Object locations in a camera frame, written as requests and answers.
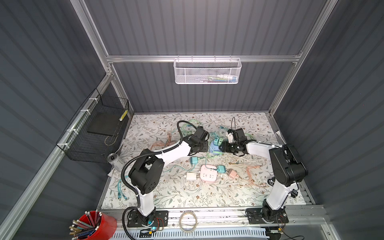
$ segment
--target gray corrugated wall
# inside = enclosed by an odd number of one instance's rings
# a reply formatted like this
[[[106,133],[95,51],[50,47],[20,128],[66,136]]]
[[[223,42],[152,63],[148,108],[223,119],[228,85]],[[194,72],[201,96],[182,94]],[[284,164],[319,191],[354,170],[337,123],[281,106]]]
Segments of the gray corrugated wall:
[[[69,1],[0,1],[0,62],[2,222],[105,72]],[[101,178],[108,170],[64,159],[22,231],[38,231],[31,227],[37,222],[32,216],[57,232],[67,228],[82,207],[97,204],[106,179]],[[86,183],[86,198],[67,186],[81,172],[81,178],[91,182]],[[81,209],[71,207],[76,199]],[[52,220],[53,209],[63,210],[60,218],[67,219],[65,224]]]
[[[268,110],[292,63],[243,63],[238,84],[176,84],[172,63],[115,63],[135,112]]]
[[[339,0],[276,121],[345,240],[381,239],[384,2]]]
[[[324,3],[86,0],[109,55],[298,54]],[[289,66],[243,63],[238,84],[181,86],[172,64],[115,63],[135,112],[268,110]]]

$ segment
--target pink charger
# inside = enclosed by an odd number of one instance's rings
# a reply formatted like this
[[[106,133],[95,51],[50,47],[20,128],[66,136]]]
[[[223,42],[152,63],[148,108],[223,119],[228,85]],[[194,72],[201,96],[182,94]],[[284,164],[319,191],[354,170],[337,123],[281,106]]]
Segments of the pink charger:
[[[204,164],[200,169],[200,178],[203,182],[212,184],[216,182],[217,170],[216,166]]]

